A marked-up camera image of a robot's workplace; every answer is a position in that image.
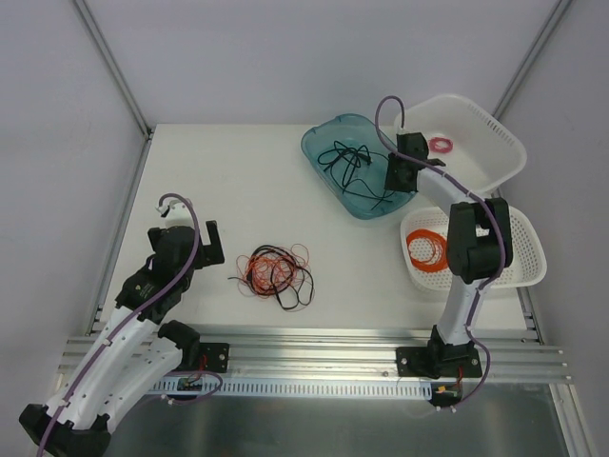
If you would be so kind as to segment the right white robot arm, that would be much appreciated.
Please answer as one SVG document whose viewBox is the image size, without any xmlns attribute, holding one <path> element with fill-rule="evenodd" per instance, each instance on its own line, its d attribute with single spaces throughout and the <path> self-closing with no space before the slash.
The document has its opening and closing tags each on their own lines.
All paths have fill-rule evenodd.
<svg viewBox="0 0 609 457">
<path fill-rule="evenodd" d="M 426 345 L 396 350 L 401 376 L 430 379 L 482 379 L 482 344 L 472 327 L 484 294 L 513 260 L 509 205 L 502 198 L 482 198 L 459 183 L 439 159 L 428 157 L 422 133 L 399 132 L 388 146 L 384 186 L 416 191 L 448 216 L 446 260 L 453 274 L 443 314 Z"/>
</svg>

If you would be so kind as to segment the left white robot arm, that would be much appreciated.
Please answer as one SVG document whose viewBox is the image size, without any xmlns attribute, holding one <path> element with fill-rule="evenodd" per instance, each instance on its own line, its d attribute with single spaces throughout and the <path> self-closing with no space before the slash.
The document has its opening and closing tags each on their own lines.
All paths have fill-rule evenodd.
<svg viewBox="0 0 609 457">
<path fill-rule="evenodd" d="M 206 231 L 208 244 L 189 226 L 148 231 L 151 255 L 125 280 L 71 378 L 19 417 L 39 455 L 103 455 L 121 420 L 157 381 L 175 369 L 200 369 L 199 332 L 166 316 L 189 290 L 195 271 L 225 260 L 216 222 L 206 222 Z"/>
</svg>

